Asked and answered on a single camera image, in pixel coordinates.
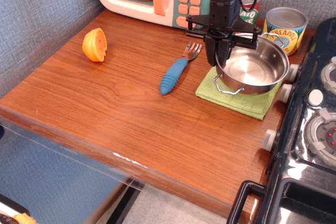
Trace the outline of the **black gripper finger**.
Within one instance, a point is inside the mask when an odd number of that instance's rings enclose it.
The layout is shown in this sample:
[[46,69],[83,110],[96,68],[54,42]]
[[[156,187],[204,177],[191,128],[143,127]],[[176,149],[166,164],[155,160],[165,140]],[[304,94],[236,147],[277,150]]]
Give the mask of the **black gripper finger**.
[[207,62],[213,67],[217,65],[216,61],[216,52],[217,52],[217,40],[211,36],[204,37],[206,55],[207,55]]
[[220,67],[226,66],[226,61],[230,58],[233,44],[230,39],[222,39],[217,41],[216,61]]

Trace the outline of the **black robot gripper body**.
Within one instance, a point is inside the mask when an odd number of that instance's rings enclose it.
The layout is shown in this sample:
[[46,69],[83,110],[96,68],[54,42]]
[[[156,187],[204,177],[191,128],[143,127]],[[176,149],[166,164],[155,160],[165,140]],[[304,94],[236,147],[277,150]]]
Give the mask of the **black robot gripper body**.
[[241,8],[242,0],[210,0],[207,15],[187,16],[187,34],[203,37],[211,50],[256,49],[260,29],[241,19]]

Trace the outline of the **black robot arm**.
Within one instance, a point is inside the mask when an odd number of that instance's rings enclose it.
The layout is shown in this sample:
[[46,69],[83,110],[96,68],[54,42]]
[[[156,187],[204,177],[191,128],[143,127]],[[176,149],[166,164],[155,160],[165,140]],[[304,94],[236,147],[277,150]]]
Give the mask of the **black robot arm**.
[[243,0],[209,0],[207,15],[189,15],[187,32],[203,37],[207,61],[211,66],[226,65],[232,49],[236,46],[248,49],[257,48],[261,29],[240,17],[240,10],[250,12],[257,4],[246,9]]

